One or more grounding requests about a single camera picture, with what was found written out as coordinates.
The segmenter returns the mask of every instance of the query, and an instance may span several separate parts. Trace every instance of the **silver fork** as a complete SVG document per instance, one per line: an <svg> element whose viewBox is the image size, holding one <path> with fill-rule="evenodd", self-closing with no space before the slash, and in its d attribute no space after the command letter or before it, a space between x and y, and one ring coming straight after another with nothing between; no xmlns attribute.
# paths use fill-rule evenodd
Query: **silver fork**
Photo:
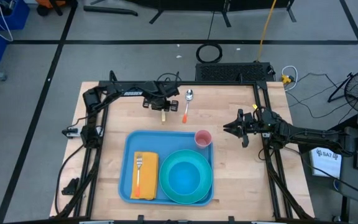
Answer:
<svg viewBox="0 0 358 224"><path fill-rule="evenodd" d="M140 167L142 166L142 163L143 163L142 154L138 154L136 158L136 165L137 165L137 181L136 181L136 191L135 191L136 197L140 196L139 176L140 176Z"/></svg>

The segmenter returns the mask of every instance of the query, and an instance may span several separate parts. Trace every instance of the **silver spoon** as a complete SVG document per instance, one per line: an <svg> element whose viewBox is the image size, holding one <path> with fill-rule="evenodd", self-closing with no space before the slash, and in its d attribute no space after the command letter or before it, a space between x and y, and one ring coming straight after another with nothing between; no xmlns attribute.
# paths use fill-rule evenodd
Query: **silver spoon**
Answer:
<svg viewBox="0 0 358 224"><path fill-rule="evenodd" d="M193 99L193 90L187 90L186 92L186 101L187 101L187 104L186 104L186 111L185 111L185 115L183 115L183 119L182 119L182 122L183 123L186 123L187 121L187 109L189 108L189 102L190 100Z"/></svg>

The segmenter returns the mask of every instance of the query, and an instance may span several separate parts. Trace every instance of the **small cup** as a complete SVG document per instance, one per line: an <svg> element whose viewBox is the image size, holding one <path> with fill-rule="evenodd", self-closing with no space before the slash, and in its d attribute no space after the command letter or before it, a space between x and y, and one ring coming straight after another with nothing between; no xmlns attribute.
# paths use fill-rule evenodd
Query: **small cup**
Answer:
<svg viewBox="0 0 358 224"><path fill-rule="evenodd" d="M205 149L211 144L212 136L207 130L200 130L196 132L194 140L200 149Z"/></svg>

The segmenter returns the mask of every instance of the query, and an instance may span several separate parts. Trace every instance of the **teal bowl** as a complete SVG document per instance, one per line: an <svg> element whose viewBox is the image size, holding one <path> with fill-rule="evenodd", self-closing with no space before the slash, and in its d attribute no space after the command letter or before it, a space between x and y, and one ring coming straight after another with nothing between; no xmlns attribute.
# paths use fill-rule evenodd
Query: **teal bowl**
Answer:
<svg viewBox="0 0 358 224"><path fill-rule="evenodd" d="M159 179L169 199L180 204L191 204L207 195L213 174L204 156L186 149L174 152L164 160Z"/></svg>

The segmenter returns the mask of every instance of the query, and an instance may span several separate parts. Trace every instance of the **wooden tabletop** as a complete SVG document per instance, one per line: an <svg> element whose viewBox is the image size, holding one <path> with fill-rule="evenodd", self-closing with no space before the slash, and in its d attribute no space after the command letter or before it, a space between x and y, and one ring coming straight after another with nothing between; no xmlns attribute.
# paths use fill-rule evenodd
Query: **wooden tabletop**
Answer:
<svg viewBox="0 0 358 224"><path fill-rule="evenodd" d="M81 86L73 122L85 116L82 93L98 82L84 82ZM188 121L181 119L185 111L185 92L193 89ZM103 150L96 184L92 219L136 220L144 215L146 220L227 220L234 216L238 221L273 220L272 199L264 161L258 159L262 149L260 135L249 135L249 146L241 147L241 140L225 133L223 125L236 118L239 108L244 113L253 111L255 103L251 86L181 86L180 95L170 98L179 101L177 112L166 113L166 122L161 122L161 112L143 109L143 97L126 97L109 106L108 121L104 132ZM272 109L291 123L290 111L282 83L268 83ZM205 207L134 204L124 202L118 194L122 155L128 134L138 129L166 131L208 130L214 139L214 197ZM68 140L66 159L82 145L81 139ZM81 175L85 150L69 160L62 172L60 190L72 178ZM282 160L289 191L305 211L313 216L308 186L299 155L282 150ZM285 217L282 194L277 188L280 213ZM88 193L81 207L85 214ZM63 207L71 199L59 191L58 206ZM51 215L55 214L52 206Z"/></svg>

